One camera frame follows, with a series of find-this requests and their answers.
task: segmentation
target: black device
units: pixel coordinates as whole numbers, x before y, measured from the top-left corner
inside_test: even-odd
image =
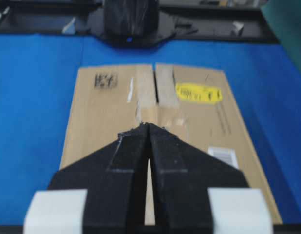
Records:
[[[148,160],[155,226],[144,225]],[[209,187],[248,183],[242,171],[146,123],[55,173],[48,190],[88,190],[84,234],[212,234]],[[0,234],[20,233],[0,226]],[[274,233],[301,234],[301,225],[274,225]]]

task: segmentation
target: green surface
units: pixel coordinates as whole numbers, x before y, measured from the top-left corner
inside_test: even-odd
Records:
[[[262,12],[301,72],[301,0],[270,0]]]

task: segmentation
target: black frame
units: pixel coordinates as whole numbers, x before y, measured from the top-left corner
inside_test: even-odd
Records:
[[[274,234],[301,234],[301,224],[274,225]],[[0,234],[22,234],[23,226],[0,226]],[[132,234],[164,234],[158,226],[140,226]]]
[[[87,17],[90,12],[102,7],[102,1],[0,0],[0,11],[3,12],[7,7],[10,7],[10,12],[0,20],[0,33],[62,35],[63,26],[76,17],[76,35],[89,35]],[[160,10],[188,20],[198,29],[196,33],[176,35],[174,39],[279,43],[258,8],[215,7],[162,0]],[[241,35],[232,33],[234,21],[245,24]]]

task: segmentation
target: white label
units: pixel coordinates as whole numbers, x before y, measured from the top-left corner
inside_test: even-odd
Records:
[[[236,169],[239,169],[235,150],[233,149],[210,146],[208,148],[208,154],[232,167],[235,167]]]

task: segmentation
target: black plastic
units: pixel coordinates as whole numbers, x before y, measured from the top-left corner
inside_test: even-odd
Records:
[[[105,0],[104,28],[118,36],[144,36],[159,22],[158,0]]]

